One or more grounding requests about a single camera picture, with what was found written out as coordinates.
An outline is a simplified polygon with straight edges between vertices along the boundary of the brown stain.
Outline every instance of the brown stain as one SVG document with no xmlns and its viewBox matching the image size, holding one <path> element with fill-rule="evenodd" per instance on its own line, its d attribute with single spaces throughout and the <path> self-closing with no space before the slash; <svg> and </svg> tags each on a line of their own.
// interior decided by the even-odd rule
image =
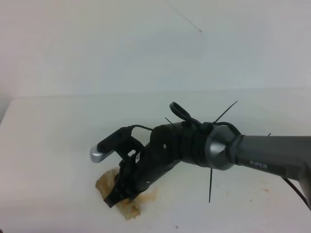
<svg viewBox="0 0 311 233">
<path fill-rule="evenodd" d="M 270 192 L 270 189 L 267 189 L 267 188 L 262 188 L 261 190 L 262 190 L 262 191 L 265 191 L 266 193 L 269 193 L 269 192 Z"/>
<path fill-rule="evenodd" d="M 114 168 L 105 172 L 95 184 L 95 187 L 99 190 L 102 198 L 105 199 L 111 192 L 115 182 L 115 176 L 118 174 L 119 169 Z M 158 188 L 155 187 L 151 192 L 141 193 L 134 200 L 124 199 L 116 204 L 116 207 L 120 210 L 121 214 L 126 220 L 136 218 L 140 215 L 140 204 L 146 202 L 155 201 L 158 196 Z"/>
<path fill-rule="evenodd" d="M 153 201 L 156 200 L 157 196 L 158 196 L 158 188 L 155 187 L 149 193 L 141 193 L 141 194 L 139 194 L 138 197 L 136 198 L 136 200 L 139 203 L 153 202 Z"/>
</svg>

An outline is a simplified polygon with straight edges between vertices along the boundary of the white table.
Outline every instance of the white table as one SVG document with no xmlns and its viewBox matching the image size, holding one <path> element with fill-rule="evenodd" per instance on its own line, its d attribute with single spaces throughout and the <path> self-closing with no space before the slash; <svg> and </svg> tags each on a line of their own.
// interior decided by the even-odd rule
<svg viewBox="0 0 311 233">
<path fill-rule="evenodd" d="M 309 90 L 131 94 L 13 100 L 0 125 L 0 228 L 33 232 L 305 233 L 310 211 L 284 181 L 244 167 L 214 171 L 180 163 L 158 180 L 159 195 L 126 221 L 109 209 L 96 180 L 118 165 L 117 154 L 100 164 L 89 149 L 122 126 L 154 127 L 178 118 L 178 102 L 200 121 L 223 120 L 244 134 L 311 134 Z M 146 144 L 150 133 L 133 132 Z"/>
</svg>

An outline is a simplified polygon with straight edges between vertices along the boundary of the white wall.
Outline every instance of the white wall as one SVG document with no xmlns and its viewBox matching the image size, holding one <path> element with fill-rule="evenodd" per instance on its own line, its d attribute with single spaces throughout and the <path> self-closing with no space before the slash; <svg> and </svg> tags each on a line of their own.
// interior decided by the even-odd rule
<svg viewBox="0 0 311 233">
<path fill-rule="evenodd" d="M 0 93 L 311 86 L 310 12 L 308 0 L 2 0 Z"/>
</svg>

